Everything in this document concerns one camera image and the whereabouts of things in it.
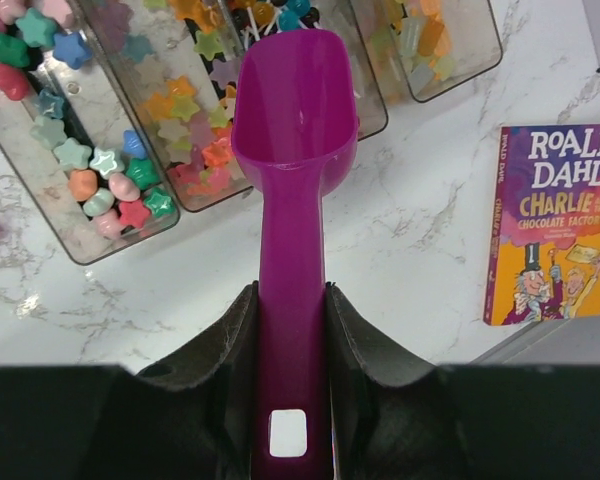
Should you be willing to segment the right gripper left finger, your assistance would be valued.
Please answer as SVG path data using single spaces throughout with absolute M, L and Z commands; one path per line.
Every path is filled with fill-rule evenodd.
M 258 287 L 180 348 L 117 365 L 0 366 L 0 479 L 245 479 Z

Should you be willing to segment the clear bin opaque star candies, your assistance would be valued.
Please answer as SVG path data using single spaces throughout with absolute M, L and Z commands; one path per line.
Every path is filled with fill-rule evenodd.
M 0 1 L 0 149 L 89 265 L 174 227 L 140 92 L 161 79 L 136 1 Z

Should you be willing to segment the magenta plastic scoop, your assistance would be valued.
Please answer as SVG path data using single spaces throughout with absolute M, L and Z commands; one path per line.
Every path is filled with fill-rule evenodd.
M 292 30 L 247 50 L 231 146 L 263 196 L 255 479 L 333 475 L 322 200 L 347 176 L 358 129 L 350 59 L 337 34 Z

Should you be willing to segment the clear bin translucent star candies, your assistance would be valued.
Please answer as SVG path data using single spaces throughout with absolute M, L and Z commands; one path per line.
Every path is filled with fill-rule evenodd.
M 232 1 L 78 1 L 89 40 L 181 205 L 250 190 L 231 147 L 243 49 Z

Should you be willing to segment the clear bin popsicle candies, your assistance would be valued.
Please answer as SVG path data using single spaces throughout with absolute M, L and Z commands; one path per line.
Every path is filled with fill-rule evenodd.
M 351 6 L 388 105 L 428 102 L 502 60 L 488 0 L 353 1 Z

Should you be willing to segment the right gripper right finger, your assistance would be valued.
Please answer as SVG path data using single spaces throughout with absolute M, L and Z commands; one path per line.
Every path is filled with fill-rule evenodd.
M 341 479 L 600 479 L 600 365 L 433 365 L 325 297 Z

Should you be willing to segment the clear bin lollipops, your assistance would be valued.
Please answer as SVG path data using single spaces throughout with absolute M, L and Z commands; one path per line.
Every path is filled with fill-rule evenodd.
M 377 76 L 350 1 L 219 1 L 232 54 L 242 57 L 256 41 L 292 30 L 323 29 L 341 38 L 348 51 L 358 112 L 358 138 L 388 124 Z

